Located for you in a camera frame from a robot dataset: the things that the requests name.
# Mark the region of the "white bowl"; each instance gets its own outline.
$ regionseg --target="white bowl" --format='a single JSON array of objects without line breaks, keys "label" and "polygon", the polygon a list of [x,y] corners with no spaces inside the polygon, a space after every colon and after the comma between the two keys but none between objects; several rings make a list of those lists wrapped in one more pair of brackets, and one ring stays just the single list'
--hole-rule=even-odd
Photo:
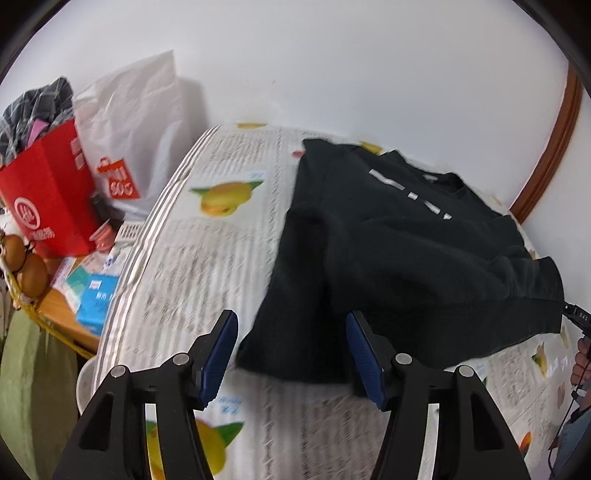
[{"label": "white bowl", "polygon": [[94,356],[84,364],[76,381],[76,403],[80,415],[82,415],[92,397],[92,378],[95,376],[95,363],[96,357]]}]

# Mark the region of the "blue box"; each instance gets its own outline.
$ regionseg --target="blue box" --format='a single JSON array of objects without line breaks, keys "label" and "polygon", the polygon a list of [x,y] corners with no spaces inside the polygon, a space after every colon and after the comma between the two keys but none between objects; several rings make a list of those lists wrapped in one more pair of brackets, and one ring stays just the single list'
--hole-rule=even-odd
[{"label": "blue box", "polygon": [[100,335],[115,294],[119,277],[92,274],[80,299],[76,319],[92,333]]}]

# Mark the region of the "yellow string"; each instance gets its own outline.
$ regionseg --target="yellow string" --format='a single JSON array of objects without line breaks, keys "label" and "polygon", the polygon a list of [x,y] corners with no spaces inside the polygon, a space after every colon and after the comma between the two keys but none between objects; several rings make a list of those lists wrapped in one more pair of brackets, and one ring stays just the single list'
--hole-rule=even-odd
[{"label": "yellow string", "polygon": [[12,297],[14,303],[18,307],[23,309],[26,312],[26,314],[29,315],[29,318],[39,326],[39,328],[46,330],[51,336],[55,337],[57,340],[59,340],[63,344],[70,347],[72,350],[74,350],[76,353],[78,353],[78,355],[80,355],[82,358],[86,358],[87,360],[92,358],[95,354],[89,352],[88,350],[86,350],[85,348],[82,348],[81,346],[76,345],[69,338],[65,337],[60,332],[55,330],[55,328],[53,328],[51,325],[49,325],[47,322],[45,322],[40,317],[40,315],[37,313],[36,303],[29,304],[29,303],[22,301],[21,288],[19,287],[16,279],[14,278],[14,275],[12,275],[12,272],[7,267],[6,262],[4,261],[4,255],[5,255],[4,248],[1,248],[0,249],[0,269],[4,273],[4,278],[6,279],[6,284],[8,285],[8,291],[9,291],[10,296]]}]

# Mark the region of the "clothes pile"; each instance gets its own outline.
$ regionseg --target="clothes pile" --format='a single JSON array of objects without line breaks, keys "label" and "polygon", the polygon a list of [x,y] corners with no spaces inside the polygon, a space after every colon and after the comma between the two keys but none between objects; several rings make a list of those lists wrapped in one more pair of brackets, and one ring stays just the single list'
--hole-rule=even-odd
[{"label": "clothes pile", "polygon": [[0,117],[0,165],[5,167],[37,138],[72,118],[72,87],[67,79],[60,77],[23,93]]}]

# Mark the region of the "black sweatshirt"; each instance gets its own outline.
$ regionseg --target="black sweatshirt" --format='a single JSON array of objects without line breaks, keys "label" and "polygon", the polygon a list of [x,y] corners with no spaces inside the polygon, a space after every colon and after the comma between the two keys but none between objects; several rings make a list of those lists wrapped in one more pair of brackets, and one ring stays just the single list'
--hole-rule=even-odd
[{"label": "black sweatshirt", "polygon": [[267,295],[241,368],[344,382],[345,317],[361,310],[397,352],[444,368],[559,332],[551,258],[532,260],[510,216],[455,174],[396,151],[305,140]]}]

